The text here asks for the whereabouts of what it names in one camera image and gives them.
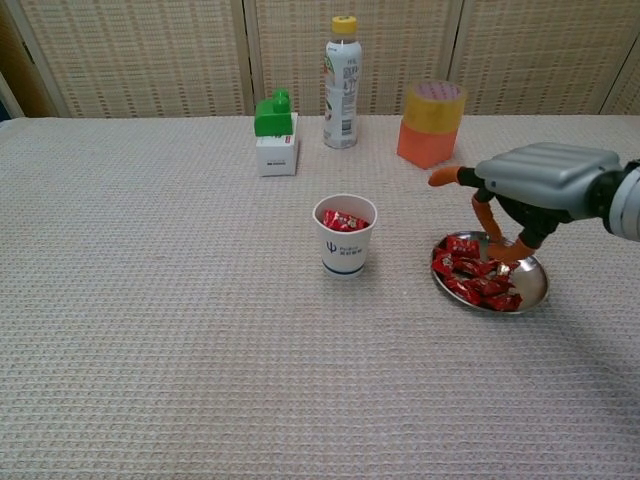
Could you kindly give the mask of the right orange-tipped robot hand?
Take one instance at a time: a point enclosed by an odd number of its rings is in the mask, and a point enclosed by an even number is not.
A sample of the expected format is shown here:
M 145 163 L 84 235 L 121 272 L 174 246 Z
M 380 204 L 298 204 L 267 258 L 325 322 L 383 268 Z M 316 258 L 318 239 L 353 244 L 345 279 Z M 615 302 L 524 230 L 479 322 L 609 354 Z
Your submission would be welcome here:
M 475 188 L 472 207 L 489 237 L 487 254 L 510 263 L 533 255 L 561 224 L 601 218 L 611 230 L 612 204 L 629 175 L 613 151 L 542 142 L 517 147 L 474 167 L 439 168 L 428 184 Z M 522 226 L 512 244 L 503 242 L 492 200 Z

